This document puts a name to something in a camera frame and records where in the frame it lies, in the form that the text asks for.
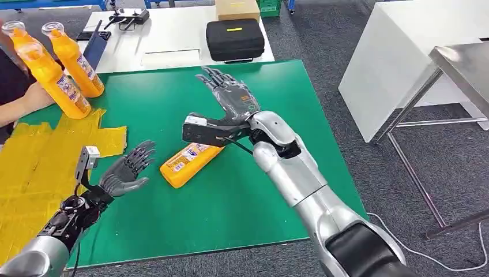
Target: gray carpet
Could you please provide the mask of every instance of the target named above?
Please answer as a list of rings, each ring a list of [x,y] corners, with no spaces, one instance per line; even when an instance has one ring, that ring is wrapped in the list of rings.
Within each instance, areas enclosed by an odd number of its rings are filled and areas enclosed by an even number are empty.
[[[264,20],[275,57],[277,60],[303,60],[366,210],[384,218],[407,245],[451,267],[480,264],[484,257],[476,227],[431,241],[421,237],[422,232],[436,226],[435,220],[393,147],[388,141],[378,147],[363,141],[337,90],[368,20],[372,3],[372,0],[298,0],[294,16],[289,16],[283,9],[280,18]],[[123,5],[142,6],[142,1],[129,3],[126,0]],[[4,11],[0,16],[24,20],[29,30],[46,42],[39,31],[36,33],[36,28],[56,19],[65,23],[67,32],[74,36],[82,30],[89,11],[26,10],[24,14]],[[461,106],[454,104],[417,108],[410,117],[441,119],[464,116],[467,115]],[[397,130],[395,135],[448,222],[488,207],[489,133],[476,124],[469,124]],[[489,239],[489,224],[486,225],[483,234],[485,239]],[[488,268],[452,273],[424,258],[410,253],[406,256],[409,266],[420,276],[489,275]],[[323,276],[308,241],[118,267],[81,269],[77,275]]]

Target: yellow bottle lying on table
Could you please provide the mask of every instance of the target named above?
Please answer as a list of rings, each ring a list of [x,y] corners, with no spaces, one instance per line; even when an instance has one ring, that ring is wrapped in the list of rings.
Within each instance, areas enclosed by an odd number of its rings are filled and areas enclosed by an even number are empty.
[[[10,36],[14,44],[14,49],[17,51],[20,47],[26,45],[27,43],[39,43],[41,45],[43,53],[52,59],[46,48],[35,38],[31,37],[25,30],[25,25],[21,21],[9,21],[4,23],[2,26],[2,32]]]
[[[160,167],[161,174],[175,189],[181,188],[223,149],[191,143]]]
[[[61,110],[73,119],[84,118],[91,106],[80,93],[73,81],[64,74],[61,66],[51,55],[43,52],[39,43],[25,43],[17,54],[26,61],[32,75],[59,105]]]
[[[78,43],[65,34],[63,24],[49,22],[42,31],[50,38],[54,53],[78,84],[81,93],[90,98],[100,96],[104,92],[104,84],[80,52]]]

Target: gray robotic hand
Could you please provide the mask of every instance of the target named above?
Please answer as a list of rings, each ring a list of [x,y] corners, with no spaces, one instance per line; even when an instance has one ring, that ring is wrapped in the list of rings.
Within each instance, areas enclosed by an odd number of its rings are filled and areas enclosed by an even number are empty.
[[[255,97],[242,81],[239,82],[229,74],[218,69],[203,66],[202,69],[209,78],[202,74],[196,75],[212,91],[216,100],[226,113],[223,120],[230,122],[245,121],[252,114],[260,110]]]
[[[99,186],[110,196],[119,197],[127,192],[137,190],[149,181],[148,177],[137,178],[154,159],[150,156],[155,152],[154,141],[144,141],[129,154],[117,159],[100,177]]]

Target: yellow tag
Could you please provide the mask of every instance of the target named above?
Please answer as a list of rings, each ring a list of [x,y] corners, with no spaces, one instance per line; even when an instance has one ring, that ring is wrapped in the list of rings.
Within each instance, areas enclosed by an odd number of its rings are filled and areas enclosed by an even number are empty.
[[[241,31],[243,28],[226,29],[228,32]]]

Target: white table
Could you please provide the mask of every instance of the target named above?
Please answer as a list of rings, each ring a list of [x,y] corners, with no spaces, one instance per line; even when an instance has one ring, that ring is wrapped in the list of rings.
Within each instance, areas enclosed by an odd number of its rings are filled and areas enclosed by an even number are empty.
[[[364,140],[378,133],[435,72],[435,46],[482,43],[489,38],[488,0],[413,0],[376,3],[339,90]],[[417,106],[461,103],[484,115],[445,75]],[[485,130],[488,122],[479,122]]]
[[[112,14],[92,13],[84,30],[94,31],[99,20],[103,20],[102,27],[107,25]],[[217,21],[215,6],[149,9],[149,14],[147,22],[136,25],[133,31],[121,31],[118,24],[105,30],[112,36],[96,69],[98,73],[222,64],[210,58],[205,39],[207,23]],[[265,37],[265,52],[253,62],[274,61],[261,20],[259,25]],[[78,42],[82,52],[87,43]]]

